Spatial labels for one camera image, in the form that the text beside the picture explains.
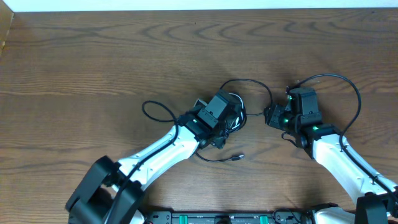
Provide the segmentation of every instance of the wood grain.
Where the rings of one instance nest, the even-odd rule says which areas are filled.
[[[90,165],[145,148],[170,128],[141,113],[157,100],[176,114],[209,99],[230,78],[284,88],[317,73],[341,73],[363,95],[347,133],[354,148],[398,182],[398,9],[68,12],[16,15],[0,61],[0,220],[66,223],[65,202]],[[356,107],[340,80],[313,81],[328,122]],[[259,86],[228,87],[248,113],[269,101]],[[166,116],[149,108],[157,116]],[[354,205],[339,183],[280,131],[249,118],[225,149],[246,159],[191,158],[150,188],[144,206],[175,210],[273,210]]]

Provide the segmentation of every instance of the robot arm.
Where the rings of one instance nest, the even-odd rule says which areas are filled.
[[[98,159],[65,206],[70,223],[143,223],[137,209],[145,189],[198,149],[209,144],[221,149],[230,131],[242,127],[237,120],[242,119],[243,110],[242,102],[219,90],[208,104],[197,101],[163,138],[141,152],[115,163],[107,156]],[[102,185],[117,191],[116,197],[112,198]]]
[[[293,136],[295,141],[286,140],[328,169],[356,205],[355,216],[340,208],[316,210],[315,223],[387,223],[388,215],[398,217],[397,184],[373,169],[344,136],[341,148],[341,132],[323,124],[314,89],[291,89],[286,106],[272,105],[264,115],[266,124],[285,131],[282,138]]]

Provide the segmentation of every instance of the white background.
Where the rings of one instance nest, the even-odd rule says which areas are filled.
[[[4,0],[14,12],[398,7],[398,0]]]

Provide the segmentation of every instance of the wooden table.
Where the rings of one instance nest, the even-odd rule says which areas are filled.
[[[363,109],[347,137],[379,172],[398,182],[398,10],[18,13],[0,66],[0,220],[66,223],[65,202],[90,165],[117,160],[162,137],[171,124],[141,112],[157,100],[176,114],[210,99],[230,78],[253,78],[284,102],[284,88],[310,75],[341,73],[361,90]],[[343,127],[356,97],[333,78],[309,83],[327,122]],[[230,85],[248,113],[269,102],[255,84]],[[167,113],[153,107],[154,116]],[[245,160],[196,157],[168,170],[145,205],[175,210],[273,210],[354,205],[329,172],[281,131],[248,119],[223,150]]]

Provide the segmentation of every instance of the cable connector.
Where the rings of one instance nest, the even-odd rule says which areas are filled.
[[[240,154],[238,156],[231,157],[231,161],[238,161],[238,160],[241,160],[241,159],[244,159],[244,154]]]

